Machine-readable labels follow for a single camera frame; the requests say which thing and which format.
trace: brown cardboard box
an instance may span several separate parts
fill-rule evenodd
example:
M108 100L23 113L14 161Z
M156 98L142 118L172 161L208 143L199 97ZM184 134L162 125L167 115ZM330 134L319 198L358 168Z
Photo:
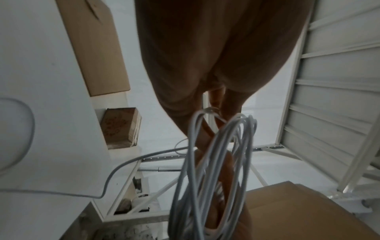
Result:
M283 182L247 192L260 240L380 240L353 214L305 186Z
M136 146L140 125L137 108L107 109L100 123L108 149Z
M110 9L101 0L56 0L90 96L130 90Z

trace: small cardboard box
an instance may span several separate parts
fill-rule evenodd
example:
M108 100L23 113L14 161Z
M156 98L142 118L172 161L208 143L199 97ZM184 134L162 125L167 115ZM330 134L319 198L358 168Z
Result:
M130 90L110 9L101 0L56 0L90 96Z
M107 109L100 124L108 149L136 146L140 125L137 108Z
M380 236L332 200L283 182L246 195L255 239L380 240Z

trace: skin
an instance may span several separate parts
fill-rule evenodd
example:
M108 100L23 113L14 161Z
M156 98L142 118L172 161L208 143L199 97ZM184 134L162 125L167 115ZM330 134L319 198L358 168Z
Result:
M284 65L299 38L311 0L137 0L137 31L144 66L162 108L187 135L189 121L209 92L229 120ZM206 122L196 141L198 157L214 136ZM220 173L227 199L233 159ZM206 226L223 212L217 201ZM244 206L234 239L251 239Z

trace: cable bundle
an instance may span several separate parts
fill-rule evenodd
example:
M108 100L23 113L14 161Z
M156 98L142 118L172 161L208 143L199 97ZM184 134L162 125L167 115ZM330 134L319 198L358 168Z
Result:
M195 167L193 149L203 116L206 113L213 114L220 119L219 115L209 108L196 112L190 122L188 151L170 209L168 234L172 240L228 240L234 232L244 205L253 150L253 135L256 131L257 121L251 115L248 117L243 114L236 115L215 134L201 162ZM232 155L235 160L235 173L230 195L219 226L216 229L207 229L204 227L207 214L227 154L227 146L232 139L234 139ZM243 179L239 186L238 178L241 169ZM182 198L179 199L186 175L189 184Z

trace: slatted panel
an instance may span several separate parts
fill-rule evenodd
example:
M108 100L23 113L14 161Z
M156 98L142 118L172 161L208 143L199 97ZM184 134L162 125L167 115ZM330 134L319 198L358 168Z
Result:
M380 1L320 0L281 144L341 181L380 114Z

